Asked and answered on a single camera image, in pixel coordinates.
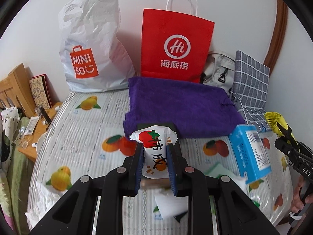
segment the candy wrapper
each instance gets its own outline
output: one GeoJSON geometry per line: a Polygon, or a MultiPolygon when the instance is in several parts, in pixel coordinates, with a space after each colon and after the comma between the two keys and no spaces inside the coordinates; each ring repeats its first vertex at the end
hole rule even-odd
{"type": "Polygon", "coordinates": [[[129,138],[143,144],[145,163],[142,175],[151,179],[168,178],[166,145],[175,145],[176,132],[169,127],[153,125],[132,133],[129,138]]]}

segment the purple towel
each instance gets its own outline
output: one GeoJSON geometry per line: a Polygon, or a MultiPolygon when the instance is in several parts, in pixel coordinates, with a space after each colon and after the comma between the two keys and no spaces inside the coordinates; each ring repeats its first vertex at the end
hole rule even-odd
{"type": "Polygon", "coordinates": [[[139,123],[172,122],[180,138],[229,135],[245,124],[222,88],[186,81],[133,77],[129,80],[130,111],[124,132],[131,135],[139,123]]]}

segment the silver bolt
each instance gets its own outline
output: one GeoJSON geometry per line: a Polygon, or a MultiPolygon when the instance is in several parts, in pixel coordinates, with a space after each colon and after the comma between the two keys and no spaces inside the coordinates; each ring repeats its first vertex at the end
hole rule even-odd
{"type": "Polygon", "coordinates": [[[230,177],[228,177],[228,176],[222,176],[222,181],[227,183],[227,182],[230,181],[230,177]]]}
{"type": "Polygon", "coordinates": [[[117,169],[116,169],[116,171],[117,171],[117,173],[124,173],[125,171],[126,171],[126,168],[125,167],[118,167],[117,169]]]}
{"type": "Polygon", "coordinates": [[[187,167],[185,168],[185,172],[192,173],[192,172],[194,172],[194,171],[195,171],[195,169],[194,169],[193,167],[187,166],[187,167]]]}
{"type": "Polygon", "coordinates": [[[88,181],[89,181],[89,176],[87,176],[87,175],[82,176],[82,177],[80,178],[80,181],[83,182],[83,183],[88,182],[88,181]]]}

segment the blue box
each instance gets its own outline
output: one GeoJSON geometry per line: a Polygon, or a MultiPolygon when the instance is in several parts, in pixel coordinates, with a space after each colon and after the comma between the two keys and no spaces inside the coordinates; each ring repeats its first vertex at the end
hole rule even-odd
{"type": "Polygon", "coordinates": [[[254,125],[237,125],[228,137],[240,176],[247,178],[246,184],[272,171],[266,150],[254,125]]]}

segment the wall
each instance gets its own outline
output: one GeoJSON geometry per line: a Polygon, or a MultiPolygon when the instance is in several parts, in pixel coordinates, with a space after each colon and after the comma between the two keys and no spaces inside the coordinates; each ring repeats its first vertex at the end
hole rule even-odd
{"type": "MultiPolygon", "coordinates": [[[[297,140],[313,148],[313,42],[289,10],[286,35],[270,77],[265,109],[281,113],[297,140]]],[[[292,169],[296,184],[298,174],[292,169]]]]}
{"type": "MultiPolygon", "coordinates": [[[[58,13],[70,0],[30,0],[0,39],[0,78],[19,63],[33,75],[46,73],[52,94],[63,101],[68,86],[59,60],[58,13]]],[[[135,67],[140,66],[143,8],[164,9],[166,0],[119,0],[121,27],[118,38],[135,67]]],[[[210,49],[230,54],[242,49],[263,61],[276,15],[276,0],[198,0],[198,16],[216,23],[210,49]]],[[[189,12],[186,0],[173,0],[173,9],[189,12]]]]}

